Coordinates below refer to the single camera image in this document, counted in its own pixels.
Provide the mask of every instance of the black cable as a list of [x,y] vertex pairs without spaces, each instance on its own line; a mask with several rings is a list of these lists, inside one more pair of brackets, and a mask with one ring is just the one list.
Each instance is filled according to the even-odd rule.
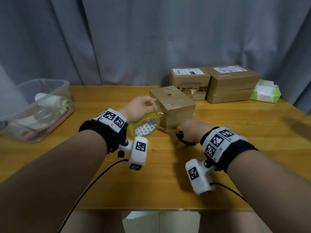
[[72,214],[73,210],[76,208],[76,206],[78,205],[78,203],[80,202],[80,200],[83,198],[83,196],[87,193],[87,191],[92,187],[92,185],[94,185],[95,182],[97,182],[97,180],[103,176],[110,168],[112,168],[113,166],[115,166],[118,163],[121,162],[128,162],[128,159],[122,159],[119,160],[118,162],[115,162],[113,165],[111,165],[109,168],[107,168],[105,171],[102,172],[102,174],[100,174],[90,185],[89,187],[83,192],[83,194],[80,196],[80,198],[77,200],[77,202],[75,203],[75,205],[72,207],[72,209],[70,210],[70,212],[68,213],[66,219],[64,220],[64,222],[62,223],[60,229],[58,230],[58,233],[60,233],[62,231],[62,229],[64,228],[64,225],[66,224],[68,218],[70,217],[70,215]]
[[226,188],[226,189],[232,191],[232,192],[235,193],[237,196],[239,196],[242,200],[244,200],[246,203],[248,203],[248,202],[246,201],[246,199],[244,199],[244,197],[241,196],[239,193],[235,192],[235,191],[232,190],[231,188],[229,188],[229,187],[227,187],[227,186],[225,186],[225,185],[223,185],[223,184],[221,184],[221,183],[218,183],[218,182],[211,182],[210,185],[220,185],[220,186],[222,186],[222,187],[224,187],[224,188]]

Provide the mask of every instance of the green tissue box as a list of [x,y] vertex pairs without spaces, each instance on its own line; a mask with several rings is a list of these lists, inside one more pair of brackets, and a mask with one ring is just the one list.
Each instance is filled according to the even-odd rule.
[[276,103],[280,96],[281,92],[279,87],[274,85],[272,81],[259,80],[250,99]]

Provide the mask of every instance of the leg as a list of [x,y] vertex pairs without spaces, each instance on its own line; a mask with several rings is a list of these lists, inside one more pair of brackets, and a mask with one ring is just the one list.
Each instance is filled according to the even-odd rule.
[[212,211],[200,213],[199,233],[262,233],[259,217],[252,211]]
[[61,233],[125,233],[119,211],[74,211]]

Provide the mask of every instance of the clear plastic bin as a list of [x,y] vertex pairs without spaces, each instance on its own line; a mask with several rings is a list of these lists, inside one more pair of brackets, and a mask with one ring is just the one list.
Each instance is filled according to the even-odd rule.
[[0,135],[36,143],[47,137],[73,111],[65,80],[34,79],[0,90]]

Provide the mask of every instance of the wood grain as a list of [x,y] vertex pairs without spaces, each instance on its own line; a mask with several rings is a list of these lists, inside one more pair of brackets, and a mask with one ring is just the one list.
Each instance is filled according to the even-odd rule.
[[[76,111],[46,139],[37,144],[24,144],[0,138],[0,181],[74,135],[85,120],[109,107],[119,109],[135,96],[149,95],[149,90],[154,88],[157,87],[71,86]],[[279,100],[272,104],[249,100],[209,104],[197,101],[193,117],[231,128],[247,137],[262,152],[311,181],[311,119],[287,102]],[[147,138],[148,157],[144,169],[133,172],[125,163],[118,164],[90,189],[78,208],[249,208],[222,187],[205,195],[193,193],[185,163],[192,158],[204,160],[200,145],[176,150],[174,134],[161,130]],[[116,153],[107,155],[97,175],[117,160]],[[213,181],[236,190],[224,172],[212,172],[211,176]]]

